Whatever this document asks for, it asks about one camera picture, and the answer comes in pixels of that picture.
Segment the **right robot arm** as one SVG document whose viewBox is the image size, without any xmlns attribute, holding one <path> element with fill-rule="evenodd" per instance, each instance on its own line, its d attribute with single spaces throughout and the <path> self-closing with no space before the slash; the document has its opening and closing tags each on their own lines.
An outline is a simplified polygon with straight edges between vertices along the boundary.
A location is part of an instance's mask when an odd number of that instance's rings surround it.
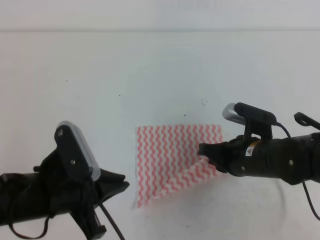
<svg viewBox="0 0 320 240">
<path fill-rule="evenodd" d="M 222 173 L 281 179 L 290 185 L 320 181 L 320 135 L 261 140 L 243 135 L 222 143 L 200 143 L 198 155 Z"/>
</svg>

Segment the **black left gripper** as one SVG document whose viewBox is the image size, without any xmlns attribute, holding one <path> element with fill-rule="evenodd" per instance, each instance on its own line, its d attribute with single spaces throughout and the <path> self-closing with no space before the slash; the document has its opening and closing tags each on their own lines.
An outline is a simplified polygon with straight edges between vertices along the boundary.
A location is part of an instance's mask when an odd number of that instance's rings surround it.
<svg viewBox="0 0 320 240">
<path fill-rule="evenodd" d="M 104 203 L 130 183 L 123 174 L 101 169 L 95 187 L 94 169 L 82 153 L 51 152 L 25 175 L 24 219 L 71 213 L 87 239 L 101 239 L 107 230 L 96 215 L 94 194 Z"/>
</svg>

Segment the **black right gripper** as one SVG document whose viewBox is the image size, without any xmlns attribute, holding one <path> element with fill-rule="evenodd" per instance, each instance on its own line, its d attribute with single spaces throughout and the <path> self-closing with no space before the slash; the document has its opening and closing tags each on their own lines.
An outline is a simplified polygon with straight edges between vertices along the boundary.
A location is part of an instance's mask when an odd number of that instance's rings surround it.
<svg viewBox="0 0 320 240">
<path fill-rule="evenodd" d="M 199 156 L 218 172 L 237 177 L 260 177 L 276 179 L 300 178 L 300 139 L 287 137 L 271 140 L 233 139 L 222 143 L 200 143 Z M 226 168 L 214 160 L 222 159 Z"/>
</svg>

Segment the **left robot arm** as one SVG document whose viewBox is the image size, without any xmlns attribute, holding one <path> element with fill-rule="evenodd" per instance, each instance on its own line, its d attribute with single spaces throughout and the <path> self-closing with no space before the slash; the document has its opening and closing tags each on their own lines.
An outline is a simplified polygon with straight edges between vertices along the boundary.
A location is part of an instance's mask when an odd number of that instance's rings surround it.
<svg viewBox="0 0 320 240">
<path fill-rule="evenodd" d="M 30 236 L 19 233 L 15 223 L 44 219 L 43 238 L 49 221 L 55 216 L 70 214 L 88 240 L 98 240 L 106 227 L 97 217 L 100 207 L 118 237 L 125 237 L 104 206 L 104 202 L 124 192 L 129 183 L 125 176 L 106 170 L 93 180 L 93 168 L 84 160 L 69 160 L 63 164 L 57 153 L 51 153 L 32 173 L 3 173 L 0 176 L 0 224 L 7 225 L 18 238 Z"/>
</svg>

